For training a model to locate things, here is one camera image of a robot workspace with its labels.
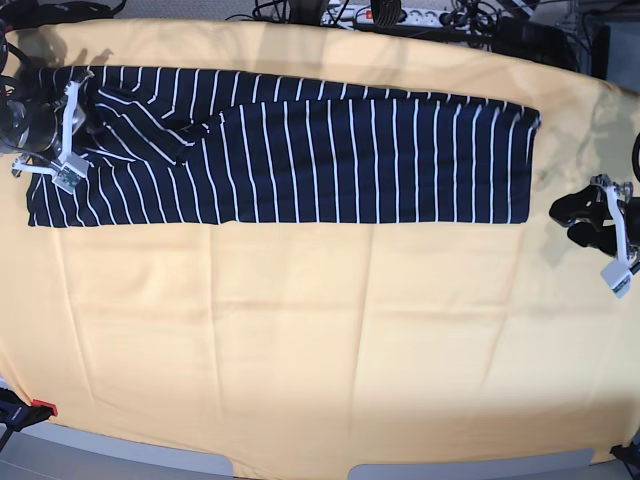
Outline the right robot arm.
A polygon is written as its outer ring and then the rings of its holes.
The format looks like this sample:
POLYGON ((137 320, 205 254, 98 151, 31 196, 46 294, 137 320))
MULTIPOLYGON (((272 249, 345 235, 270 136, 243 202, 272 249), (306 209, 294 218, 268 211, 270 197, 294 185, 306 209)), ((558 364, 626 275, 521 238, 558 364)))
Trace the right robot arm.
POLYGON ((85 69, 71 75, 67 84, 48 91, 40 79, 41 69, 9 43, 9 27, 1 24, 1 67, 11 56, 18 62, 16 76, 1 75, 1 152, 20 153, 39 164, 53 161, 62 152, 63 128, 77 132, 86 121, 82 103, 71 98, 71 89, 80 89, 93 77, 85 69))

